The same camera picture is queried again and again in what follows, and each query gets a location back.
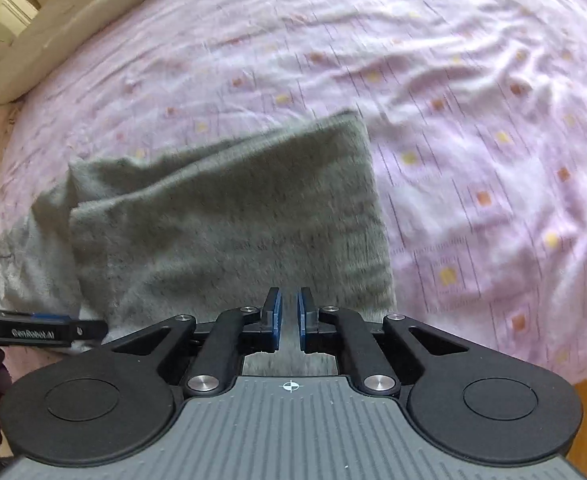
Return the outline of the pink patterned bed sheet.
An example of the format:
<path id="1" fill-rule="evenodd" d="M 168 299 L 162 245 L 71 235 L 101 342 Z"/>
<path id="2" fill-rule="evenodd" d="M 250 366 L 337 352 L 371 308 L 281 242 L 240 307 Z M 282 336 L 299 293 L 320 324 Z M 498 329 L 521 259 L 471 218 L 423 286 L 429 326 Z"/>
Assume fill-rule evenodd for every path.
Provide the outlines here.
<path id="1" fill-rule="evenodd" d="M 355 108 L 399 307 L 587 378 L 587 0 L 144 0 L 34 87 L 0 234 L 73 159 Z"/>

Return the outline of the cream duvet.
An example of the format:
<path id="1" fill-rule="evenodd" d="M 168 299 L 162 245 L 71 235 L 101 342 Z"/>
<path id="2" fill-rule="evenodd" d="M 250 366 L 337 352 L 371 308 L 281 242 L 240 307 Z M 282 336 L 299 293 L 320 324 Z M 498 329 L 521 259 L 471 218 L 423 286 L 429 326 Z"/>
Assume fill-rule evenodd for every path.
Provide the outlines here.
<path id="1" fill-rule="evenodd" d="M 28 93 L 84 42 L 144 0 L 51 0 L 0 61 L 0 105 Z"/>

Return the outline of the grey pants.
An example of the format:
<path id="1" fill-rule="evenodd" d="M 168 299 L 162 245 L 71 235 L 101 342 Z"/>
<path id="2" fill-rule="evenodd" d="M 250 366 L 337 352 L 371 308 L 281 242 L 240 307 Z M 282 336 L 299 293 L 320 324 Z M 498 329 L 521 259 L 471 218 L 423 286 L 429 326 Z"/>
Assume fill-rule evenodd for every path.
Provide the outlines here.
<path id="1" fill-rule="evenodd" d="M 78 160 L 0 234 L 0 309 L 101 318 L 111 338 L 302 287 L 394 307 L 367 129 L 347 110 L 149 162 Z"/>

